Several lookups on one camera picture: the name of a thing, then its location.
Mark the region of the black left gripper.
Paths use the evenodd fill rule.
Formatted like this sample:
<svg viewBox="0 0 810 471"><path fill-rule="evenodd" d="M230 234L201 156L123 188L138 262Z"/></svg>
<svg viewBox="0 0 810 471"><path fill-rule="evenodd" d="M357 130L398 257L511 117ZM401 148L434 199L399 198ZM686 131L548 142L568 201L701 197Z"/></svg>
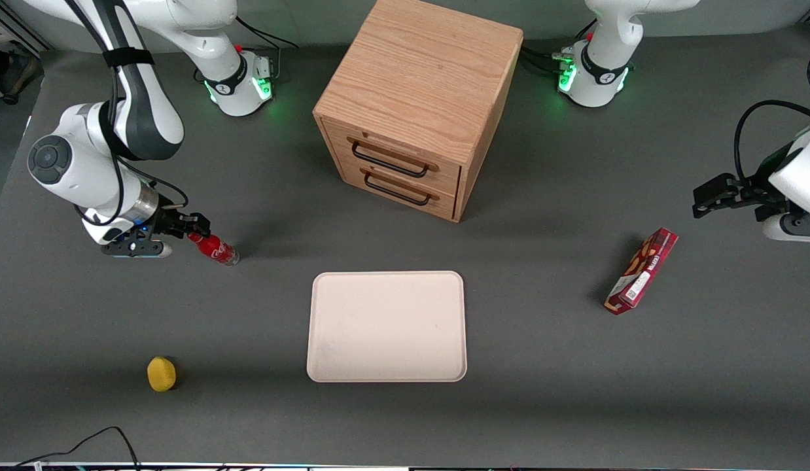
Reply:
<svg viewBox="0 0 810 471"><path fill-rule="evenodd" d="M703 218L721 209L755 206L754 215L758 222L781 223L786 215L790 215L792 204L769 178L787 161L788 155L790 149L780 147L767 155L754 173L746 175L742 157L738 154L737 174L742 188L739 190L738 181L731 173L721 173L699 185L693 190L693 218Z"/></svg>

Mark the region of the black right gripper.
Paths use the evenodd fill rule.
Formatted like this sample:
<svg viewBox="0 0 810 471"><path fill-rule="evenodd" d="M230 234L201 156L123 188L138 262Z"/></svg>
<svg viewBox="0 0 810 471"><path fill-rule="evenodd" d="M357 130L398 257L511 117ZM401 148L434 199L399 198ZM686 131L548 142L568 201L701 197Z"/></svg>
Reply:
<svg viewBox="0 0 810 471"><path fill-rule="evenodd" d="M211 223L201 213L184 215L178 209L159 208L145 223L145 235L184 239L190 234L211 235Z"/></svg>

